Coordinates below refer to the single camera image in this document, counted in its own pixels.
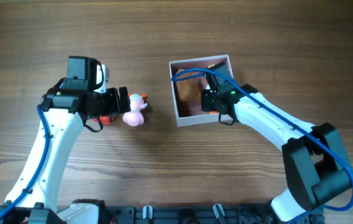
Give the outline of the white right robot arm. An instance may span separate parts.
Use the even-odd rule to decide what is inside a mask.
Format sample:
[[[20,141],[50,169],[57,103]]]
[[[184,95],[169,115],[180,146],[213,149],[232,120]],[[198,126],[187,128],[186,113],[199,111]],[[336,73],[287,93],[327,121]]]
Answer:
[[[314,221],[324,209],[353,207],[353,169],[339,131],[301,121],[270,103],[250,85],[210,85],[203,111],[227,114],[274,144],[282,153],[287,188],[251,215],[265,223]]]

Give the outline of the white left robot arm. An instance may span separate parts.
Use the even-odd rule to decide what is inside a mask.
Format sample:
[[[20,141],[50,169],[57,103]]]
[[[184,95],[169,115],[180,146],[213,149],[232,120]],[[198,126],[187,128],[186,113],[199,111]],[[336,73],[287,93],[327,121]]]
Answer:
[[[40,126],[19,180],[6,200],[17,207],[43,203],[57,211],[70,151],[88,119],[130,111],[126,87],[97,91],[51,88],[37,107]]]

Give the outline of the brown plush toy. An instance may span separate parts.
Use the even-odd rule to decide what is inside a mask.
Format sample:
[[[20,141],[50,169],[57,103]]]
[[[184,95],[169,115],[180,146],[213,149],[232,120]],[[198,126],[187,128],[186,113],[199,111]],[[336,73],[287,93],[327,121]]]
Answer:
[[[181,103],[200,103],[202,90],[207,86],[207,80],[202,72],[188,72],[177,77],[182,81],[174,84]]]

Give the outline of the white cardboard box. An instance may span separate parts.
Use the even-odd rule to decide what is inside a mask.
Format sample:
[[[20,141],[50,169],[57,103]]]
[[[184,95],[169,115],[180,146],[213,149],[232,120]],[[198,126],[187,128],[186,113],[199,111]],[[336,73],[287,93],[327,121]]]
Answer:
[[[180,69],[207,68],[209,65],[216,65],[221,62],[226,64],[230,75],[233,77],[232,66],[228,55],[216,55],[169,62],[169,75],[173,77]],[[181,103],[177,86],[174,82],[171,82],[171,88],[176,124],[178,127],[213,123],[219,120],[218,113],[202,112],[200,101],[189,105]]]

